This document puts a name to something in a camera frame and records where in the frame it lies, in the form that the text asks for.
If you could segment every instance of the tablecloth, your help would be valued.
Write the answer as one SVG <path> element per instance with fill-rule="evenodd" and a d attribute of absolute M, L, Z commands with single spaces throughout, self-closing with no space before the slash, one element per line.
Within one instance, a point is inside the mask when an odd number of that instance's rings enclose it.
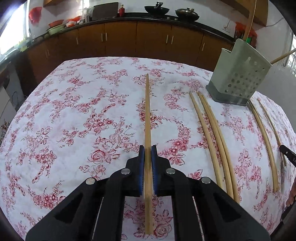
<path fill-rule="evenodd" d="M 252 101 L 271 141 L 280 190 L 273 192 L 266 146 L 247 107 L 214 102 L 205 89 L 212 73 L 175 62 L 142 58 L 66 61 L 31 93 L 0 147 L 0 207 L 25 239 L 41 218 L 88 177 L 109 177 L 144 144 L 145 75 L 149 74 L 152 145 L 188 177 L 215 181 L 209 149 L 189 91 L 207 98 L 226 140 L 240 205 L 269 233 L 280 222 L 295 168 L 281 167 L 275 135 L 295 150 L 295 133 L 280 106 L 256 92 Z M 204 109 L 196 94 L 202 112 Z M 216 154 L 224 177 L 215 139 Z M 170 197 L 153 196 L 152 235 L 144 230 L 142 198 L 126 197 L 123 240 L 174 240 Z"/>

